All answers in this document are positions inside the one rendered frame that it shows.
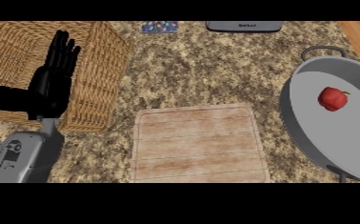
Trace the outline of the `orange wooden board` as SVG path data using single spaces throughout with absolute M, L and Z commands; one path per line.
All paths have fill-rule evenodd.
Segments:
M 339 21 L 338 24 L 345 32 L 345 37 L 354 48 L 355 54 L 360 57 L 360 21 Z

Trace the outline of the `grey pot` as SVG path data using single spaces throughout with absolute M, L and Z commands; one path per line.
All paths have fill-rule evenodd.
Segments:
M 332 112 L 318 100 L 326 88 L 345 96 Z M 360 180 L 360 61 L 342 54 L 302 58 L 282 88 L 280 117 L 304 155 L 341 181 Z

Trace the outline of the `grey appliance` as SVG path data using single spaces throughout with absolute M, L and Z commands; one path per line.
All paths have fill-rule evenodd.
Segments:
M 283 21 L 206 21 L 209 31 L 223 32 L 276 32 L 282 29 Z

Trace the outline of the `wicker basket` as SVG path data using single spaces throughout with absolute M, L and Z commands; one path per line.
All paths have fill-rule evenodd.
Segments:
M 57 31 L 81 47 L 59 129 L 100 132 L 110 121 L 130 46 L 105 21 L 0 21 L 0 86 L 25 89 Z

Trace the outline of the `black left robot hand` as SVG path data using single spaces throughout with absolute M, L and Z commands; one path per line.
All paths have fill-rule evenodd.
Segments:
M 29 120 L 60 117 L 69 104 L 79 50 L 69 33 L 57 31 L 44 64 L 34 72 L 28 89 L 0 86 L 0 111 L 25 112 Z

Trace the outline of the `dark blue patterned box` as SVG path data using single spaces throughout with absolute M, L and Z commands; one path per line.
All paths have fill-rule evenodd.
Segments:
M 144 21 L 140 26 L 140 31 L 144 33 L 174 33 L 177 32 L 175 21 Z

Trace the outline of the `pale wooden cutting board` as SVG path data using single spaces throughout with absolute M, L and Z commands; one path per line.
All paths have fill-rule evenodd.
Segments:
M 245 103 L 137 113 L 134 183 L 267 183 L 262 145 Z

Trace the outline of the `red bell pepper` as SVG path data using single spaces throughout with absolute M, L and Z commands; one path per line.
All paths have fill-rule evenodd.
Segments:
M 348 96 L 348 92 L 326 87 L 318 94 L 317 103 L 329 112 L 335 112 L 345 106 Z

